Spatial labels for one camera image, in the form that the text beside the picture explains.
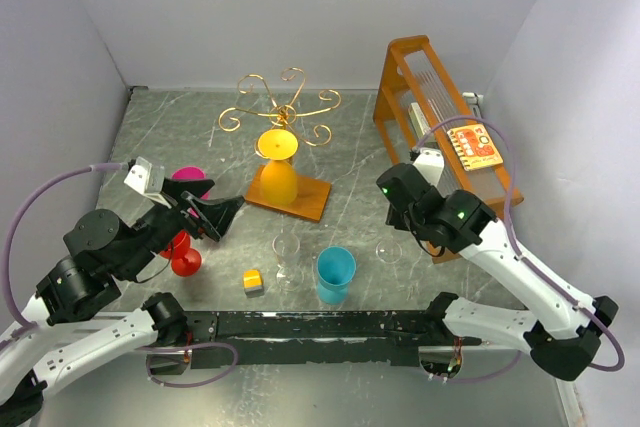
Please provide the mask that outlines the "clear wine glass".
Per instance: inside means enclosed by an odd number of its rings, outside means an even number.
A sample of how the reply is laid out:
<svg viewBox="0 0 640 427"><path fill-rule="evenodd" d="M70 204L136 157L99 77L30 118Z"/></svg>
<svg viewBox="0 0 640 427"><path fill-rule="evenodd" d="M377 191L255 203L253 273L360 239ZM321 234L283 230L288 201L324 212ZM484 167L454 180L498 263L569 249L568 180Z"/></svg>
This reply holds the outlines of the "clear wine glass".
<svg viewBox="0 0 640 427"><path fill-rule="evenodd" d="M395 264L402 257L402 247L393 239L383 239L376 246L377 258L386 264Z"/></svg>
<svg viewBox="0 0 640 427"><path fill-rule="evenodd" d="M300 262L300 240L293 233L280 233L272 242L276 257L276 281L284 291L297 290L303 280L304 273Z"/></svg>

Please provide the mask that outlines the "yellow plastic wine glass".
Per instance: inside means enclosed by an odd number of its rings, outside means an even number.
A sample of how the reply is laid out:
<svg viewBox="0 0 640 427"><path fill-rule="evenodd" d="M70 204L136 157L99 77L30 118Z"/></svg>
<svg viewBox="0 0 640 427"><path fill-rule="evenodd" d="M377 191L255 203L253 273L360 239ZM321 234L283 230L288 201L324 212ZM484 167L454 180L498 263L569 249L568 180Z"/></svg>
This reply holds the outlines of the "yellow plastic wine glass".
<svg viewBox="0 0 640 427"><path fill-rule="evenodd" d="M259 155L267 160L260 174L260 192L264 200L278 205L291 204L298 195L298 180L292 166L292 157L298 149L298 140L286 129L271 129L257 140Z"/></svg>

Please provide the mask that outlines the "blue plastic wine glass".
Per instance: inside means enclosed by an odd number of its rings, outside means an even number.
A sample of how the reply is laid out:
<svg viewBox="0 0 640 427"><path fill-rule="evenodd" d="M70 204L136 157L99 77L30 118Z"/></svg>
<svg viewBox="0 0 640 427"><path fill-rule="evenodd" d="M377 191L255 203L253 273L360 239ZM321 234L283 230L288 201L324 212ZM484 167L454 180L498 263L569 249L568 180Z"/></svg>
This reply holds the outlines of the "blue plastic wine glass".
<svg viewBox="0 0 640 427"><path fill-rule="evenodd" d="M339 246L324 249L316 262L317 295L330 305L342 303L356 273L356 260L352 253Z"/></svg>

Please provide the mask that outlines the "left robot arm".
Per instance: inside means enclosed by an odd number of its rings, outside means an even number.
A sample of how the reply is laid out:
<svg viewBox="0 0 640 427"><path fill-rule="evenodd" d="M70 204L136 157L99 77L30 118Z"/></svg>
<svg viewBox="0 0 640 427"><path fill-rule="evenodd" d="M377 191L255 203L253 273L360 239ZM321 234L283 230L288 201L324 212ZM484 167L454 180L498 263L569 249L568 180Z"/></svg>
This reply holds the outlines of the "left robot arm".
<svg viewBox="0 0 640 427"><path fill-rule="evenodd" d="M77 324L93 319L118 299L119 282L138 274L180 233L218 242L245 199L206 200L210 179L167 180L167 204L156 202L135 223L96 209L63 238L68 254L37 284L28 317L1 337L1 423L19 426L35 416L47 395L138 348L181 347L189 339L187 317L168 292L151 295L124 319L84 339L56 346Z"/></svg>

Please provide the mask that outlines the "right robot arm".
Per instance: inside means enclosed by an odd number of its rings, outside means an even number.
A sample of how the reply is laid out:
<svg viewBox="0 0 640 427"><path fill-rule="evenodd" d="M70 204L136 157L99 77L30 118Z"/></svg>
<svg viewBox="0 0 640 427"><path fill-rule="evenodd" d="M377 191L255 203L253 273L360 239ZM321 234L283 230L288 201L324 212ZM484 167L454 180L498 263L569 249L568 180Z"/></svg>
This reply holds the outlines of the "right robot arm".
<svg viewBox="0 0 640 427"><path fill-rule="evenodd" d="M443 345L453 337L475 338L528 355L547 374L574 381L594 367L601 337L619 306L564 281L523 247L497 214L466 190L442 196L409 163L381 174L377 187L389 203L386 223L480 267L522 304L509 310L441 293L424 321L426 337Z"/></svg>

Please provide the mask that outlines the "magenta plastic wine glass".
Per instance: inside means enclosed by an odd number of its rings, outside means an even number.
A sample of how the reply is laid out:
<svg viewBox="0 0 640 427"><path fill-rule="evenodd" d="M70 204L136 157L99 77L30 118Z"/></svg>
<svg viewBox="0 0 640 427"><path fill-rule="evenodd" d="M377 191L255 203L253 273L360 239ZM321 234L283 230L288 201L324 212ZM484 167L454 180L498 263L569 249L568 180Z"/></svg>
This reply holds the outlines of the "magenta plastic wine glass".
<svg viewBox="0 0 640 427"><path fill-rule="evenodd" d="M176 170L172 175L173 181L208 180L206 173L197 166L185 166Z"/></svg>

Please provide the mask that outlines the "red plastic wine glass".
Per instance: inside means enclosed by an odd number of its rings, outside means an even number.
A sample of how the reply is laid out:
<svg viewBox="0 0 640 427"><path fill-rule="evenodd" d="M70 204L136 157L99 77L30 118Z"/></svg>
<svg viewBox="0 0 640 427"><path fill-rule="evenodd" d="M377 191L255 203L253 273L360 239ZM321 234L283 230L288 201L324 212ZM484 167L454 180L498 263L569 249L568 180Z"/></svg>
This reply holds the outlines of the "red plastic wine glass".
<svg viewBox="0 0 640 427"><path fill-rule="evenodd" d="M159 255L170 261L172 271L180 277L194 275L202 265L201 254L191 247L191 237L185 231L176 235Z"/></svg>

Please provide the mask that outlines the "clear wine glass front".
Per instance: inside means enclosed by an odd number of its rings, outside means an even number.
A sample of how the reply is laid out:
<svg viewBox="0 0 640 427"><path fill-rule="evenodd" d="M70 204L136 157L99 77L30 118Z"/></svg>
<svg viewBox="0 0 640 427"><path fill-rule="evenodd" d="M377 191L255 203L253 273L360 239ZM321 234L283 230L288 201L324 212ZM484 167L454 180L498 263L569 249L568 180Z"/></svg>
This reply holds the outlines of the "clear wine glass front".
<svg viewBox="0 0 640 427"><path fill-rule="evenodd" d="M293 233L280 233L272 242L276 257L276 281L284 291L297 290L303 280L304 273L300 262L300 240Z"/></svg>

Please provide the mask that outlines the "wooden shelf rack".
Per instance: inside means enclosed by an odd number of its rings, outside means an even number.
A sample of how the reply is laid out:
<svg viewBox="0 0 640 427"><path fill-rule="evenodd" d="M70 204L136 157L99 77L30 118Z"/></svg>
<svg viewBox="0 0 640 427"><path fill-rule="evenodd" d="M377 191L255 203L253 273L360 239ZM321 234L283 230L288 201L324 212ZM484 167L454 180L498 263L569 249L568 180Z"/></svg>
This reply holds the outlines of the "wooden shelf rack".
<svg viewBox="0 0 640 427"><path fill-rule="evenodd" d="M420 105L430 127L454 116L472 113L425 35L398 38L387 47L373 121L394 164L408 156L396 151L388 133L390 126L399 128L409 147L418 142L408 114L411 102ZM465 120L451 122L431 136L445 162L439 190L442 194L457 189L469 190L503 218L506 191L514 169L501 164L465 171L447 136L449 129L465 123Z"/></svg>

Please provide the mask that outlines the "white box on shelf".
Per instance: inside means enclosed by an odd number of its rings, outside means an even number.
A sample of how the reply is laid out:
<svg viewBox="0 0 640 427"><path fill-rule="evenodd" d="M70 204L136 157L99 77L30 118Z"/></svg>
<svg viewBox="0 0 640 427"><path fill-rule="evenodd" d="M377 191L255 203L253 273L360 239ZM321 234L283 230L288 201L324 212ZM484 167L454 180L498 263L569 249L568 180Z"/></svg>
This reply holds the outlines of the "white box on shelf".
<svg viewBox="0 0 640 427"><path fill-rule="evenodd" d="M417 140L420 140L424 135L431 132L426 116L417 102L410 103L408 114Z"/></svg>

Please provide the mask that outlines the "orange patterned card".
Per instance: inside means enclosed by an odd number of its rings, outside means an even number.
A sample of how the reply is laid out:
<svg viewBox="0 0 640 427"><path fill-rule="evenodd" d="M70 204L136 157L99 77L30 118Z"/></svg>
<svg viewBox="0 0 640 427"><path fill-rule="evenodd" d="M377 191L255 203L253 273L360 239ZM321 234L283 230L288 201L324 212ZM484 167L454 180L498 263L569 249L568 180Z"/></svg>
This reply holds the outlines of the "orange patterned card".
<svg viewBox="0 0 640 427"><path fill-rule="evenodd" d="M503 158L482 124L469 124L447 131L448 138L465 171L493 168Z"/></svg>

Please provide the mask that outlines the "yellow grey small block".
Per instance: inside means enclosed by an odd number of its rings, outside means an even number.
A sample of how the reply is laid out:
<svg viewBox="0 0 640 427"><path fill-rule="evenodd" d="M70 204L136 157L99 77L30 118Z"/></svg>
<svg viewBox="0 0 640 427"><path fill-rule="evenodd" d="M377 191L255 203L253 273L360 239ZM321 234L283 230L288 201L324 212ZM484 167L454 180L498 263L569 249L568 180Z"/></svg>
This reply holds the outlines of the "yellow grey small block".
<svg viewBox="0 0 640 427"><path fill-rule="evenodd" d="M247 297L258 297L264 294L264 282L257 269L250 269L242 276L243 290Z"/></svg>

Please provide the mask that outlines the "black base frame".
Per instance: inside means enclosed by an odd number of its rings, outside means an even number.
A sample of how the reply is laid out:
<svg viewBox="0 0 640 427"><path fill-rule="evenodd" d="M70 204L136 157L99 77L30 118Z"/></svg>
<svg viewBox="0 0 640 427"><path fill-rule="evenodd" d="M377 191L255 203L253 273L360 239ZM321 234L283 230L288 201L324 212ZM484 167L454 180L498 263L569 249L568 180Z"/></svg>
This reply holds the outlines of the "black base frame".
<svg viewBox="0 0 640 427"><path fill-rule="evenodd" d="M155 345L187 346L195 369L236 364L388 363L413 367L419 351L454 346L427 310L191 311L151 309Z"/></svg>

